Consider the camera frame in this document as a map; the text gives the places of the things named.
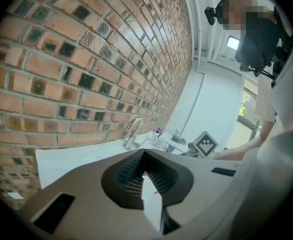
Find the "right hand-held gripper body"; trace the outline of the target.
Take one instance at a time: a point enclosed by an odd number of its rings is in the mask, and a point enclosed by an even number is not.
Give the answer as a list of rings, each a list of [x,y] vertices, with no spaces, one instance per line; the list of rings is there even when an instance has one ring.
[[[206,159],[218,145],[218,142],[207,131],[203,131],[194,141],[188,143],[188,151],[183,155]]]

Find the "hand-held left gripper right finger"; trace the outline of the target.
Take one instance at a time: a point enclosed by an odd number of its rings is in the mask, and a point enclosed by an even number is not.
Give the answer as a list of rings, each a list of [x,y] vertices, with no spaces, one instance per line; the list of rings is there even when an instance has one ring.
[[[144,169],[162,197],[163,206],[181,203],[194,184],[192,172],[168,155],[162,156],[155,149],[144,151]]]

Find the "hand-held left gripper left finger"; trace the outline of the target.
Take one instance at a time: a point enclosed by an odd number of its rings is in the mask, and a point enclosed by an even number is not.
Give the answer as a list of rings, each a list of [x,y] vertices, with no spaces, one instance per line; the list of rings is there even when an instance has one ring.
[[[109,166],[102,174],[103,191],[122,208],[144,208],[142,200],[143,155],[143,149],[136,150],[128,157]]]

